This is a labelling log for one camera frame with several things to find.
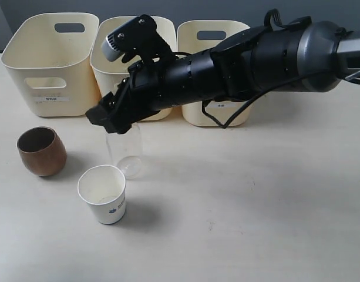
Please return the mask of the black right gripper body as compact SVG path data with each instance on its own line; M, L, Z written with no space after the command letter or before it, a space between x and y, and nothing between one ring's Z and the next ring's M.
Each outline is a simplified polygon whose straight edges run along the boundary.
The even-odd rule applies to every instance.
M157 114L149 106L150 99L160 85L160 75L168 66L167 60L146 65L142 60L128 67L129 77L121 82L115 93L107 94L98 103L111 110L110 119L125 120L134 124Z

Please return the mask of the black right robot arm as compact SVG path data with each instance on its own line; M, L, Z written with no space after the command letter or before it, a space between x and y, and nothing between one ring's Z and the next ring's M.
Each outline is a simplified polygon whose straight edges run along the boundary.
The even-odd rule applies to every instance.
M102 43L107 60L129 63L128 77L87 110L89 122L124 134L163 109L225 100L240 112L268 92L328 92L340 81L360 85L360 30L310 16L281 22L269 10L261 26L189 54L173 52L151 16L137 16Z

